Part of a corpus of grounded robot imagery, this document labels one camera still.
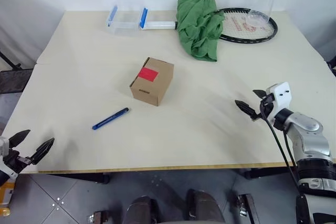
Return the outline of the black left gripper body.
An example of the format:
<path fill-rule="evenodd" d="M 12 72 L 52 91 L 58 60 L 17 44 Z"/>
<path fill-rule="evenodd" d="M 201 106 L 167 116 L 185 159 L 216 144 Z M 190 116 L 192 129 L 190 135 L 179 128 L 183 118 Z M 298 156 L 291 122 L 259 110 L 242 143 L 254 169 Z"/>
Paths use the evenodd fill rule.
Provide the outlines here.
<path fill-rule="evenodd" d="M 9 149 L 7 156 L 3 158 L 4 164 L 19 174 L 24 168 L 32 164 L 32 160 L 29 157 L 21 157 L 19 151 Z"/>

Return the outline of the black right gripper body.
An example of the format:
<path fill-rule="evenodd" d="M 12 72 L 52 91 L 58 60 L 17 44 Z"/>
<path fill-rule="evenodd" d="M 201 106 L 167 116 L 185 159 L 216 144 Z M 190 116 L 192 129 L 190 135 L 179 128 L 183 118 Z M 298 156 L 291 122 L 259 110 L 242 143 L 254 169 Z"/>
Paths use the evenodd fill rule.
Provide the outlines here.
<path fill-rule="evenodd" d="M 272 112 L 272 110 L 274 109 L 274 95 L 273 94 L 268 94 L 266 95 L 260 102 L 260 113 L 257 114 L 256 112 L 254 112 L 254 114 L 250 117 L 253 121 L 257 120 L 257 119 L 263 119 L 263 116 L 261 114 L 261 112 L 264 112 L 265 117 L 267 118 L 270 113 Z"/>

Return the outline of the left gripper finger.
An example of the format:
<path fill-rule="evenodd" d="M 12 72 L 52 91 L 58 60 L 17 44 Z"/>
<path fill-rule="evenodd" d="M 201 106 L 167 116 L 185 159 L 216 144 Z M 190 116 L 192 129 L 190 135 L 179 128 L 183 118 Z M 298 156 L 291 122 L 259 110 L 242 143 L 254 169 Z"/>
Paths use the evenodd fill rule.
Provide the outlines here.
<path fill-rule="evenodd" d="M 14 136 L 10 137 L 9 146 L 17 146 L 19 145 L 29 134 L 30 130 L 24 130 L 16 133 Z"/>
<path fill-rule="evenodd" d="M 51 149 L 53 143 L 54 143 L 54 138 L 51 138 L 45 142 L 43 142 L 37 149 L 36 152 L 30 157 L 31 163 L 32 164 L 38 164 L 41 159 L 49 152 Z"/>

